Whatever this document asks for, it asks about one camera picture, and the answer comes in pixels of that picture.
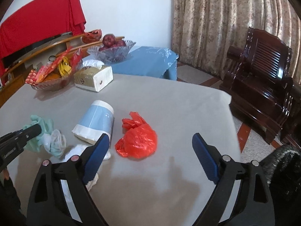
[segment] grey tablecloth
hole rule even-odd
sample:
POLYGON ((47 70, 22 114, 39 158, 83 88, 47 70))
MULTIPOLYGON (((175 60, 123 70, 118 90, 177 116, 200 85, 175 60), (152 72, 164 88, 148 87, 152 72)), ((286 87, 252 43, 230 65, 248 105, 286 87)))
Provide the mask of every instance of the grey tablecloth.
MULTIPOLYGON (((68 86, 58 92, 37 92, 24 85, 0 109, 0 135, 30 123, 30 115, 52 118, 69 145, 83 143, 71 133, 94 100, 115 111, 112 158, 104 161, 100 179, 90 194, 110 226, 190 226, 213 189, 192 149, 199 132, 221 154, 240 160, 240 150, 225 92, 152 77, 114 75, 99 93, 68 86), (137 111, 158 134, 158 149, 142 161, 117 155, 115 143, 123 136, 121 119, 137 111)), ((22 210, 41 162, 49 158, 24 151, 8 167, 22 210)), ((224 219, 234 204, 231 198, 224 219)))

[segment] yellow snack package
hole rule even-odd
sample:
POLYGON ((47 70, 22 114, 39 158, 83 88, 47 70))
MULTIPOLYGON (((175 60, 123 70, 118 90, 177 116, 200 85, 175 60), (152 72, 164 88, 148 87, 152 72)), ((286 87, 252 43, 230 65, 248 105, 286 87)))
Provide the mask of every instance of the yellow snack package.
POLYGON ((69 65, 69 60, 67 57, 64 57, 63 60, 58 65, 58 71, 60 72, 61 76, 71 73, 71 66, 69 65))

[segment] glass fruit bowl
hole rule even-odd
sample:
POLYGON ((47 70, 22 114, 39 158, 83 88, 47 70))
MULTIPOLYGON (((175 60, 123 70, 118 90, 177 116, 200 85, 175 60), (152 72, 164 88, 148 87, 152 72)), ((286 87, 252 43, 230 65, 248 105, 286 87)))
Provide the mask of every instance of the glass fruit bowl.
POLYGON ((35 90, 48 90, 53 92, 58 91, 70 83, 70 81, 73 79, 74 73, 80 70, 81 66, 82 60, 80 60, 79 63, 72 68, 71 73, 69 75, 64 76, 62 78, 41 82, 35 86, 31 85, 31 87, 35 90))
POLYGON ((126 58, 131 48, 136 44, 131 40, 125 40, 126 47, 112 47, 105 49, 103 51, 99 51, 103 45, 90 47, 87 50, 87 53, 90 55, 94 55, 95 59, 101 60, 102 62, 121 62, 126 58))

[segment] tiled floor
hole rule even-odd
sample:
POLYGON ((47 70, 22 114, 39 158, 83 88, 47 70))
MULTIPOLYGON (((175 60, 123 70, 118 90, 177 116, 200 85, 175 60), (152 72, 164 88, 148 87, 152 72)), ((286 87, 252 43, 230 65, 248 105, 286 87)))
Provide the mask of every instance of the tiled floor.
MULTIPOLYGON (((217 77, 184 63, 177 64, 177 74, 178 81, 216 89, 219 89, 219 85, 223 82, 217 77)), ((235 110, 232 111, 232 114, 241 150, 241 162, 250 162, 251 160, 261 161, 275 150, 275 148, 280 146, 281 143, 278 138, 276 138, 271 145, 268 145, 261 136, 263 130, 252 123, 243 114, 235 110)))

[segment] floral curtain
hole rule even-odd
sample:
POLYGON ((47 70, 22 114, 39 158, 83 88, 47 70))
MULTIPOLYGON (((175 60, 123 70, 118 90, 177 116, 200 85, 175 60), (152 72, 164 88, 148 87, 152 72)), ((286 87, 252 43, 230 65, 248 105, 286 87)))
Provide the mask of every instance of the floral curtain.
POLYGON ((180 61, 224 77, 230 45, 243 48, 248 27, 292 48, 289 74, 301 82, 300 19, 288 0, 174 0, 172 49, 180 61))

